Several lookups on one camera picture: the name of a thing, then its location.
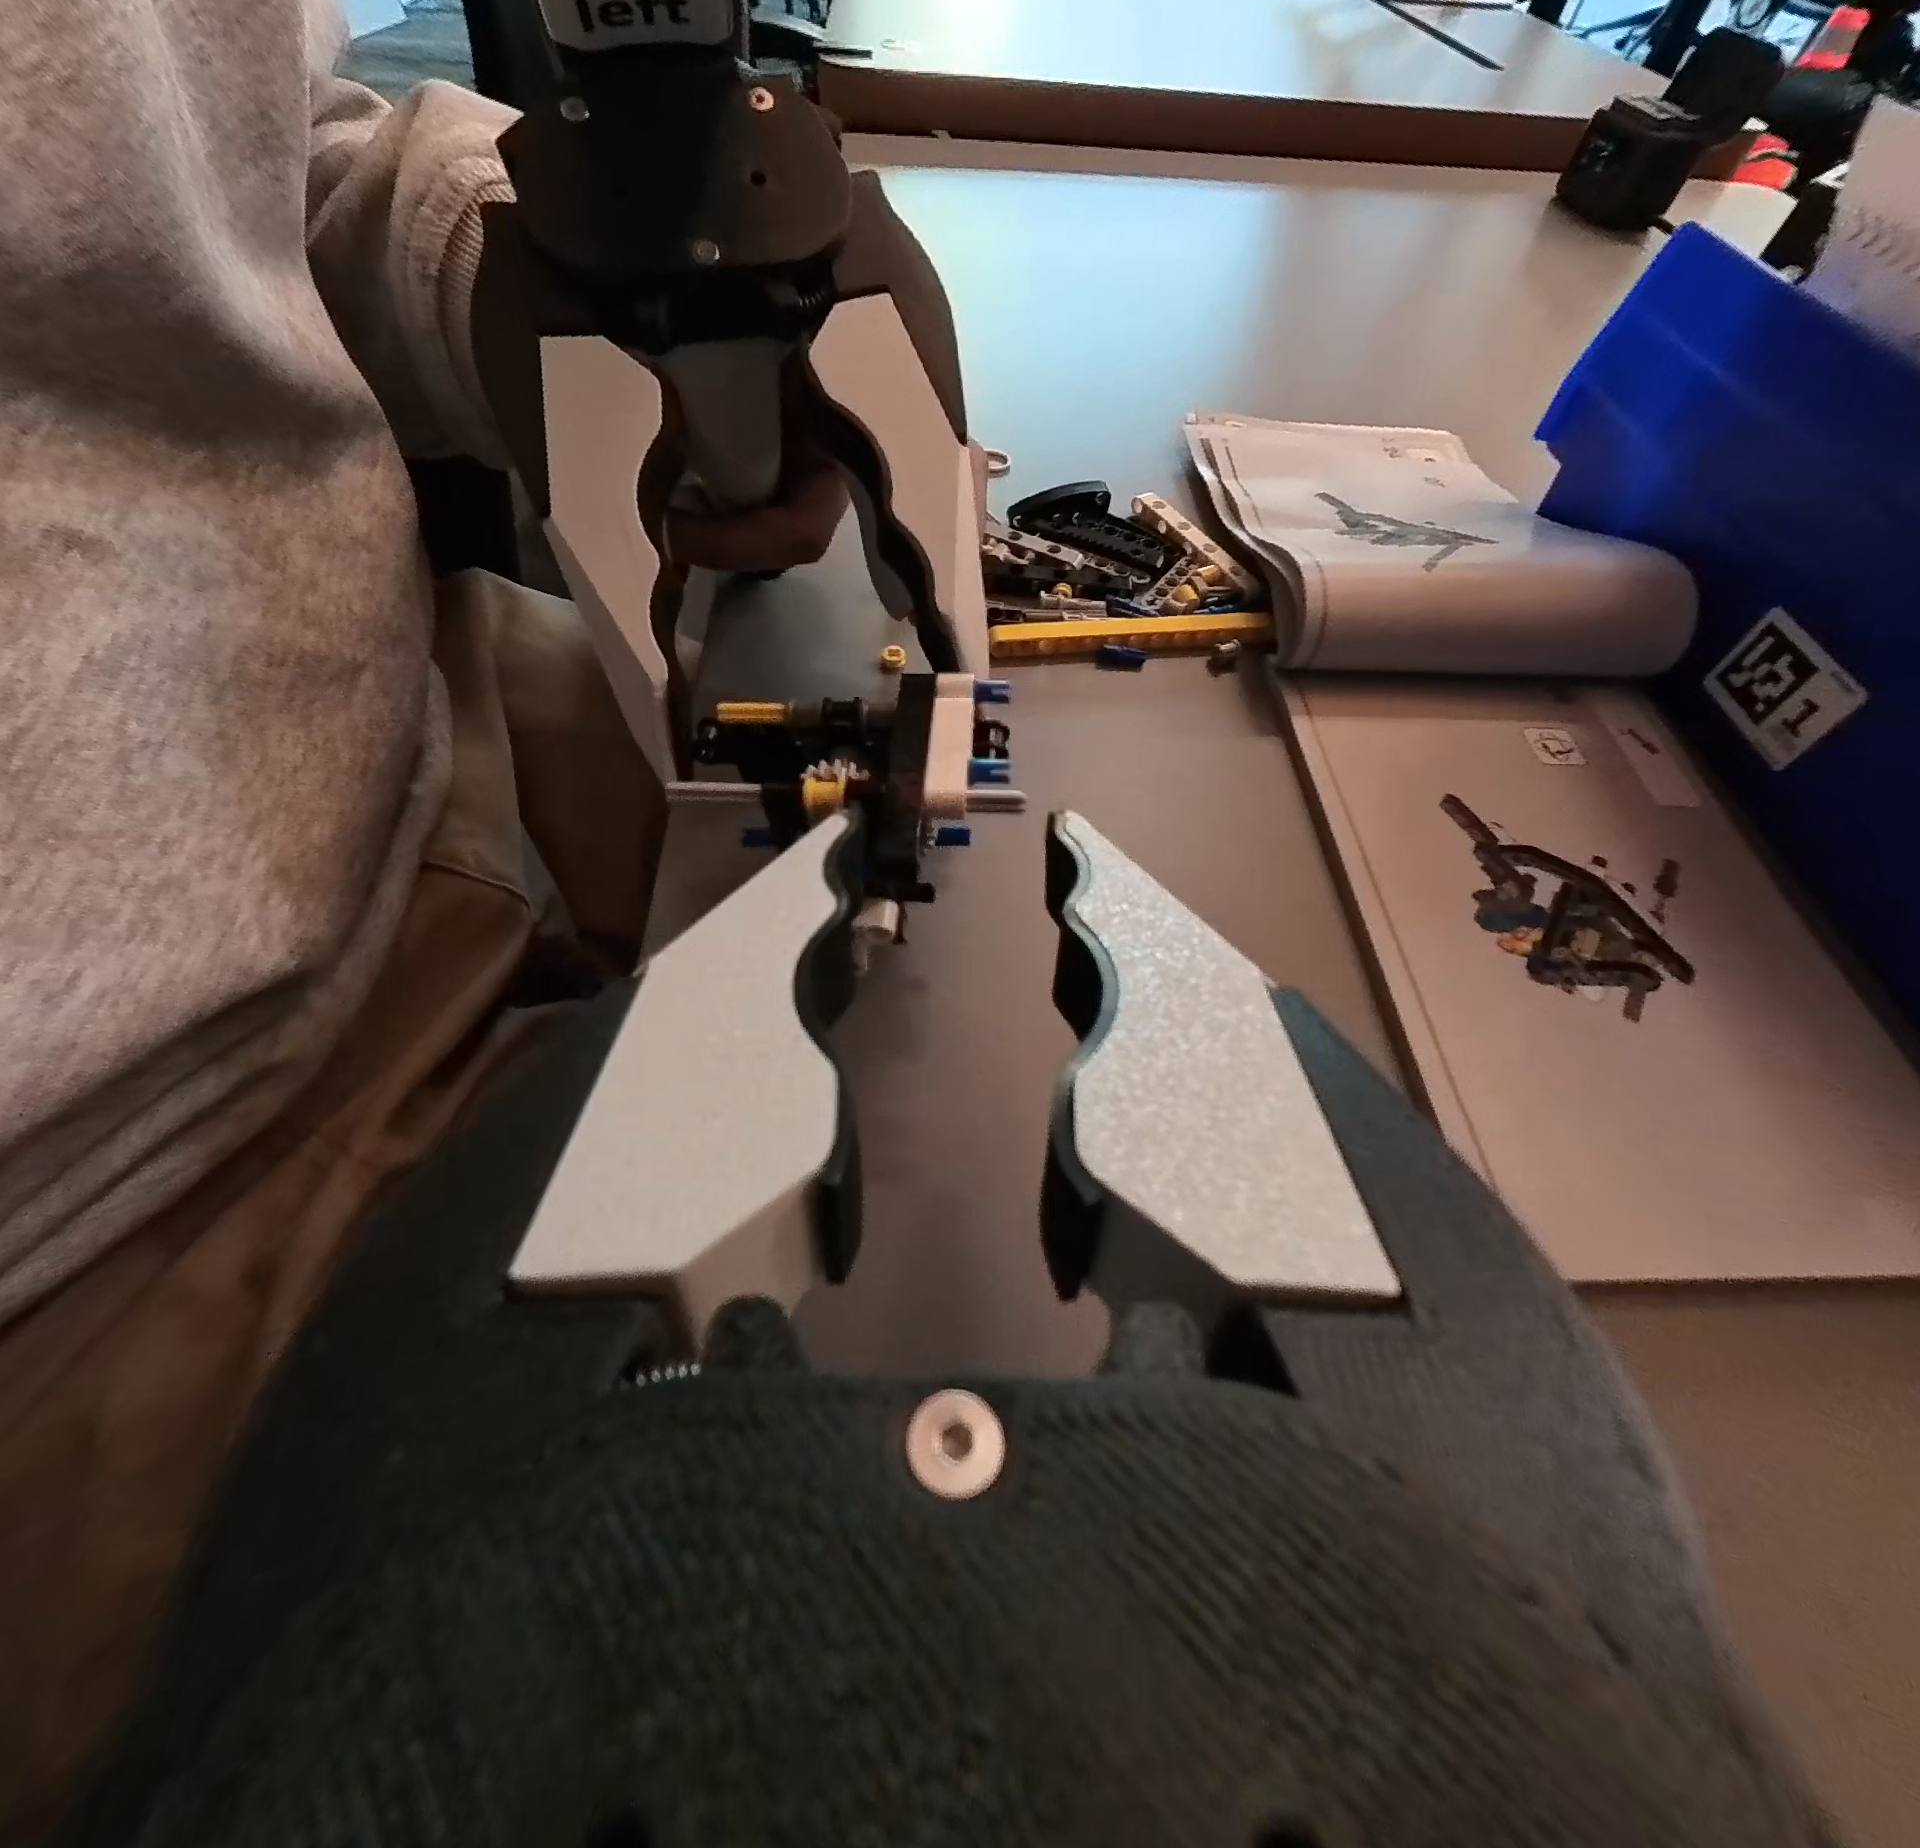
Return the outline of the pile of loose lego pieces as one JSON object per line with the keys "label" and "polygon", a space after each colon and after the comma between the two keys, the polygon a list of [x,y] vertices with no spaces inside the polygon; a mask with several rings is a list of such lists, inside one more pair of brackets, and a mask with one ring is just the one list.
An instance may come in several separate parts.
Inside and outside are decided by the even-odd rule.
{"label": "pile of loose lego pieces", "polygon": [[989,518],[990,617],[1199,619],[1270,614],[1261,578],[1161,495],[1119,511],[1100,481],[1037,492]]}

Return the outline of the grey office table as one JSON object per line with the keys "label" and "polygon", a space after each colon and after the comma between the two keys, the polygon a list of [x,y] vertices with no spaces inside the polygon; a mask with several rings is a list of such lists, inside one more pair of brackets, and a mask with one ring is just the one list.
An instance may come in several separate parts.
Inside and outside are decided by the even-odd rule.
{"label": "grey office table", "polygon": [[1521,10],[1398,0],[834,0],[850,133],[1559,174],[1665,79]]}

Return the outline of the person's left hand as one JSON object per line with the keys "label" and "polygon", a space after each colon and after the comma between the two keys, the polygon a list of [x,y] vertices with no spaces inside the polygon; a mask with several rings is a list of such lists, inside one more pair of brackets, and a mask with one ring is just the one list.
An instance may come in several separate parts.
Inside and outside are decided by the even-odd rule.
{"label": "person's left hand", "polygon": [[777,578],[817,565],[848,509],[839,467],[812,467],[764,507],[715,511],[702,494],[670,507],[664,538],[675,561],[723,574]]}

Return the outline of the blue storage bin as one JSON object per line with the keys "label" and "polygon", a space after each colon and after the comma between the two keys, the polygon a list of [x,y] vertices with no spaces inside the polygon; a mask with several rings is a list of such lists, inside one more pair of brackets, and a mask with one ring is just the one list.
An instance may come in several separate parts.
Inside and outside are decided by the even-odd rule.
{"label": "blue storage bin", "polygon": [[1919,1015],[1915,364],[1686,224],[1539,423],[1540,511],[1692,578],[1659,706]]}

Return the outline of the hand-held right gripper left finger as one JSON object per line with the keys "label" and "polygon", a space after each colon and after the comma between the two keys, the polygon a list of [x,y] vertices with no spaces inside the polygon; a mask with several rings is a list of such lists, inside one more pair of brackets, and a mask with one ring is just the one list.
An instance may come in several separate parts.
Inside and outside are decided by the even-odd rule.
{"label": "hand-held right gripper left finger", "polygon": [[511,1264],[535,1298],[636,1298],[702,1340],[790,1313],[862,1242],[855,1110],[832,1031],[855,995],[862,833],[810,829],[636,979]]}

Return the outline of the person's grey sweatshirt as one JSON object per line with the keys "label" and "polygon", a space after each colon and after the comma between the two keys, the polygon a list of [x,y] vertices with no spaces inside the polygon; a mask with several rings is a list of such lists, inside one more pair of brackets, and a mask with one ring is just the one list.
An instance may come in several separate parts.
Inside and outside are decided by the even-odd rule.
{"label": "person's grey sweatshirt", "polygon": [[228,1160],[392,947],[447,768],[324,300],[329,0],[5,0],[5,1316]]}

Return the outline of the grey lego instruction booklet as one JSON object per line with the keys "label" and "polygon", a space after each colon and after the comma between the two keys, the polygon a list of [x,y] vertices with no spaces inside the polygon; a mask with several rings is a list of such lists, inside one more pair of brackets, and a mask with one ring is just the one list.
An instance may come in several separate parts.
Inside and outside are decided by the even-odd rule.
{"label": "grey lego instruction booklet", "polygon": [[1407,1066],[1578,1285],[1915,1280],[1915,1069],[1652,704],[1679,561],[1447,432],[1188,414]]}

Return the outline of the white printed sheet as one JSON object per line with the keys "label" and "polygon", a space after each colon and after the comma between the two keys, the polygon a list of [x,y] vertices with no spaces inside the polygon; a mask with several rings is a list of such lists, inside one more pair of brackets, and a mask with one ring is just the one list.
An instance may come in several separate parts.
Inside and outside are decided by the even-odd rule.
{"label": "white printed sheet", "polygon": [[1803,287],[1879,339],[1919,350],[1919,107],[1869,111]]}

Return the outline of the long yellow lego beam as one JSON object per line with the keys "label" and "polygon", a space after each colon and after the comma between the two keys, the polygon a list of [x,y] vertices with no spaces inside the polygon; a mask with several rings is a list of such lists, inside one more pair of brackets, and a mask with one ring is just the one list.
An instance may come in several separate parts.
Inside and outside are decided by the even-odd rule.
{"label": "long yellow lego beam", "polygon": [[1014,661],[1087,661],[1109,647],[1141,653],[1149,659],[1206,657],[1229,643],[1270,646],[1275,634],[1274,617],[1261,611],[1026,619],[990,627],[990,661],[997,664]]}

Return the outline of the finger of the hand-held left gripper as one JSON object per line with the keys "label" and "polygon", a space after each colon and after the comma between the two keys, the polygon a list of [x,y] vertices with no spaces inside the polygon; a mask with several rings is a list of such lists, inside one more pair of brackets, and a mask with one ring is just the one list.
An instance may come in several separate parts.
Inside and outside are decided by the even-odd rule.
{"label": "finger of the hand-held left gripper", "polygon": [[780,371],[780,437],[835,467],[882,607],[939,674],[985,676],[974,445],[893,297],[840,298]]}
{"label": "finger of the hand-held left gripper", "polygon": [[656,373],[595,334],[541,339],[542,533],[636,746],[664,788],[690,775],[690,682],[711,573],[657,538],[680,458]]}

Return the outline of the person's tan trousers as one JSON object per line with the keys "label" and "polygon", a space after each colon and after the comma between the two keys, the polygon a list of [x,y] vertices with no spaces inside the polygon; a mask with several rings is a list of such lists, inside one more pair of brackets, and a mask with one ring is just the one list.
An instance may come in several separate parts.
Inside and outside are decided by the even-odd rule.
{"label": "person's tan trousers", "polygon": [[136,1695],[248,1413],[372,1211],[636,965],[661,785],[572,604],[437,592],[450,792],[397,943],[254,1140],[5,1322],[3,1832],[40,1845]]}

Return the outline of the person's left forearm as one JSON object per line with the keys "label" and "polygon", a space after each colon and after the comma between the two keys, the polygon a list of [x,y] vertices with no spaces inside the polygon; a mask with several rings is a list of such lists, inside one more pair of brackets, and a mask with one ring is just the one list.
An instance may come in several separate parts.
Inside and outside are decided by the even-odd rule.
{"label": "person's left forearm", "polygon": [[506,469],[471,342],[482,209],[511,205],[515,110],[428,79],[397,105],[308,81],[306,260],[324,309],[411,462]]}

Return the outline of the partly built lego assembly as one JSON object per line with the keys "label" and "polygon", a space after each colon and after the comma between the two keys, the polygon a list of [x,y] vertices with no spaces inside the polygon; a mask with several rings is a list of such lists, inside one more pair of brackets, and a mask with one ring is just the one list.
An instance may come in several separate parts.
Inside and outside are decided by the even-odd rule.
{"label": "partly built lego assembly", "polygon": [[897,674],[878,701],[719,701],[690,738],[693,775],[669,807],[737,807],[750,849],[790,849],[829,822],[857,831],[850,962],[905,942],[934,901],[924,860],[964,849],[974,816],[1022,811],[1011,785],[1008,682]]}

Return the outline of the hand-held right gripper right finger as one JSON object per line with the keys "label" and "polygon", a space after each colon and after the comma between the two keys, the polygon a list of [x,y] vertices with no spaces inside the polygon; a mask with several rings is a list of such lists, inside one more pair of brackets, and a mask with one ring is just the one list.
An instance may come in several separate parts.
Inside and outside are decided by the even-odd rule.
{"label": "hand-held right gripper right finger", "polygon": [[1274,980],[1085,816],[1043,842],[1072,1034],[1047,1105],[1043,1264],[1113,1314],[1391,1308],[1401,1280]]}

